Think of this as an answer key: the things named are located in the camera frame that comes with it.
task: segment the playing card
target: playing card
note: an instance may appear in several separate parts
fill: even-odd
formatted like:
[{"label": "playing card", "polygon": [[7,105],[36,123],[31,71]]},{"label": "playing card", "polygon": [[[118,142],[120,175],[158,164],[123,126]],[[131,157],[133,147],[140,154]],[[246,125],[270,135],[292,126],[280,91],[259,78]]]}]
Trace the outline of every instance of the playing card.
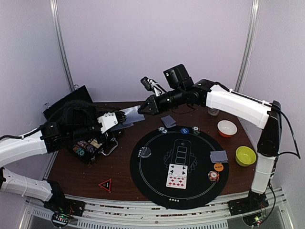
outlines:
[{"label": "playing card", "polygon": [[170,164],[168,168],[169,175],[187,177],[187,166]]},{"label": "playing card", "polygon": [[166,186],[173,188],[186,189],[186,177],[167,175]]},{"label": "playing card", "polygon": [[212,151],[210,157],[214,162],[223,162],[228,160],[227,153],[225,152],[225,150]]},{"label": "playing card", "polygon": [[170,152],[167,152],[167,158],[164,160],[164,164],[169,166],[169,164],[172,161],[172,156],[173,156],[173,151],[172,150]]},{"label": "playing card", "polygon": [[161,118],[161,121],[166,126],[166,128],[171,128],[176,126],[176,121],[170,115]]},{"label": "playing card", "polygon": [[220,161],[220,160],[215,160],[212,155],[210,155],[210,158],[211,158],[211,162],[212,163],[228,163],[228,161]]}]

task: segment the bowl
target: bowl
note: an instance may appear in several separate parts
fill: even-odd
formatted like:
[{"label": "bowl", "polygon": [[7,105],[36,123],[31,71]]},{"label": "bowl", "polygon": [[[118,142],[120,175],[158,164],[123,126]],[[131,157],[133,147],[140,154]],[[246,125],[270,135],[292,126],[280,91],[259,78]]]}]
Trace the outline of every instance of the bowl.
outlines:
[{"label": "bowl", "polygon": [[235,159],[240,166],[247,167],[256,161],[256,153],[246,146],[238,147]]},{"label": "bowl", "polygon": [[237,132],[237,127],[234,123],[228,120],[222,120],[217,124],[218,132],[222,137],[232,137]]}]

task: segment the robotic arm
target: robotic arm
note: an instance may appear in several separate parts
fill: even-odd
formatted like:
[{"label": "robotic arm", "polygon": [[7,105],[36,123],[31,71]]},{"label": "robotic arm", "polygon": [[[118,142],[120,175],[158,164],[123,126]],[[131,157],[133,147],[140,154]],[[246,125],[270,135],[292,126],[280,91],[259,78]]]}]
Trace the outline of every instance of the robotic arm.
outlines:
[{"label": "robotic arm", "polygon": [[232,209],[236,208],[234,212],[237,214],[259,209],[260,204],[265,201],[264,193],[275,172],[278,158],[282,134],[279,102],[260,101],[209,80],[193,83],[182,64],[163,73],[173,90],[148,97],[138,110],[140,114],[157,115],[182,104],[196,104],[228,112],[262,129],[257,145],[258,160],[249,197],[243,203],[239,201],[242,206],[232,204]]},{"label": "robotic arm", "polygon": [[77,107],[77,111],[70,108],[67,106],[69,117],[73,120],[71,122],[69,118],[63,121],[61,117],[60,122],[47,121],[32,132],[0,142],[0,191],[38,198],[48,206],[52,205],[55,211],[70,206],[57,182],[30,179],[3,167],[29,156],[55,152],[80,140],[97,137],[101,142],[110,141],[107,139],[111,138],[110,129],[126,120],[123,111],[105,113],[95,118],[91,108]]}]

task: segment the orange poker chip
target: orange poker chip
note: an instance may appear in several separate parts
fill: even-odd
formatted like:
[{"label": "orange poker chip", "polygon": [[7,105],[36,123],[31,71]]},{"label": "orange poker chip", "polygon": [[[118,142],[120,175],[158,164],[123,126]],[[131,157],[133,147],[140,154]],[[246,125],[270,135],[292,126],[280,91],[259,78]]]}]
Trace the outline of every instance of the orange poker chip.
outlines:
[{"label": "orange poker chip", "polygon": [[223,171],[224,166],[223,166],[222,164],[220,164],[220,163],[216,163],[216,164],[214,164],[214,169],[215,169],[217,172],[221,172],[221,171]]}]

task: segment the yellow bowl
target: yellow bowl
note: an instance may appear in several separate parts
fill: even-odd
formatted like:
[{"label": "yellow bowl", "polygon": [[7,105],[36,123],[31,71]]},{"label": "yellow bowl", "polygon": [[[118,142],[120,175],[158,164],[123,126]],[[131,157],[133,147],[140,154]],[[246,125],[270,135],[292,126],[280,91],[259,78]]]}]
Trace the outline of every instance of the yellow bowl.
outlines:
[{"label": "yellow bowl", "polygon": [[246,146],[238,147],[235,159],[240,166],[247,167],[256,161],[256,153]]}]

